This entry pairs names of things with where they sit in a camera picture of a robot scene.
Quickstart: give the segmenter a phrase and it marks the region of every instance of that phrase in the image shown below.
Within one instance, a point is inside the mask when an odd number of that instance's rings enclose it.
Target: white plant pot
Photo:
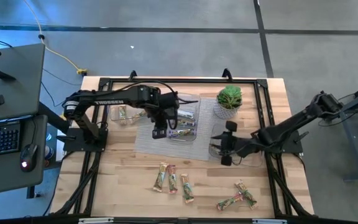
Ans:
[[[215,112],[216,116],[218,116],[221,119],[230,119],[230,118],[234,117],[237,114],[237,110],[239,108],[240,108],[240,106],[237,108],[231,109],[231,110],[226,109],[218,103],[218,97],[216,97],[216,101],[215,101],[215,105],[214,105],[214,112]]]

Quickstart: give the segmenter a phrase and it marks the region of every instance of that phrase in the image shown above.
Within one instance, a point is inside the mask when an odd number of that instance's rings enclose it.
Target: gray desk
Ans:
[[[45,156],[45,136],[47,131],[47,117],[45,115],[35,116],[34,121],[37,125],[34,143],[38,145],[37,165],[31,172],[23,172],[20,168],[20,153],[10,153],[0,155],[0,192],[30,187],[42,182],[44,177],[44,156]],[[22,144],[24,146],[32,142],[34,124],[32,118],[24,119],[22,124]]]
[[[33,44],[0,51],[0,71],[16,78],[13,82],[0,79],[0,95],[5,99],[0,106],[0,120],[36,114],[45,46]]]

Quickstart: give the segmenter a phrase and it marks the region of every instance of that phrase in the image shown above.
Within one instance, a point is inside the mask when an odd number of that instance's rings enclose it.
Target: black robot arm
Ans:
[[[177,92],[161,94],[159,88],[147,85],[113,91],[80,90],[66,99],[63,105],[64,116],[68,120],[76,121],[83,130],[85,141],[89,143],[97,141],[100,137],[99,127],[85,115],[90,106],[96,105],[129,105],[133,108],[144,109],[147,116],[155,123],[152,132],[154,139],[167,136],[167,121],[176,121],[179,109]]]
[[[222,156],[222,165],[230,166],[232,164],[230,157],[232,154],[245,157],[259,151],[282,153],[282,145],[292,132],[316,118],[333,119],[338,116],[342,107],[342,103],[338,102],[332,94],[322,91],[301,112],[278,125],[257,130],[251,134],[252,138],[250,139],[233,136],[232,132],[236,131],[237,125],[228,121],[226,128],[229,131],[213,137],[213,139],[221,140],[221,145],[218,148]]]

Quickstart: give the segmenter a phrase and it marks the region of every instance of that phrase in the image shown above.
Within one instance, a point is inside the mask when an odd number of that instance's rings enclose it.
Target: desk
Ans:
[[[84,77],[82,89],[97,90],[99,79],[100,77]],[[276,123],[279,123],[291,115],[284,81],[281,78],[270,78],[267,79],[267,82],[273,115]],[[125,85],[127,83],[115,83],[113,88],[117,89]],[[162,85],[155,83],[146,83],[146,85],[157,86],[163,93],[168,91]],[[222,90],[226,84],[169,83],[169,85],[181,93],[198,94],[202,98],[215,98],[219,90]],[[237,136],[249,136],[251,132],[260,128],[254,88],[248,84],[236,85],[242,88],[243,105],[240,107],[238,115],[232,120],[238,123]],[[262,100],[262,107],[265,108],[264,100]],[[91,118],[93,108],[90,108],[86,114]],[[265,163],[260,167],[244,165],[224,167],[219,162],[137,153],[134,152],[136,126],[123,129],[109,119],[108,123],[109,137],[106,150],[100,161],[92,217],[274,217]],[[246,160],[253,160],[255,156],[257,155],[247,157]],[[51,212],[61,208],[76,189],[83,158],[84,152],[75,152],[63,161]],[[185,203],[183,189],[180,189],[177,194],[168,194],[167,180],[164,180],[163,193],[152,190],[161,162],[175,164],[177,174],[189,174],[190,184],[195,195],[194,202]],[[302,206],[313,213],[308,184],[301,162],[291,154],[284,154],[283,163],[288,187]],[[242,179],[248,186],[258,201],[259,207],[250,210],[245,202],[239,202],[223,212],[217,211],[216,203],[235,194],[234,183],[239,179]],[[86,204],[87,191],[88,189],[85,189],[81,211]],[[282,193],[280,190],[277,192],[280,208],[284,210]]]

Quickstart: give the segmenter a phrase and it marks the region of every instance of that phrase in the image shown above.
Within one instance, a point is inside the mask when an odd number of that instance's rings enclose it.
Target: potted plant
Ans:
[[[236,115],[241,104],[242,94],[240,87],[228,85],[216,96],[214,112],[221,119],[230,119]]]

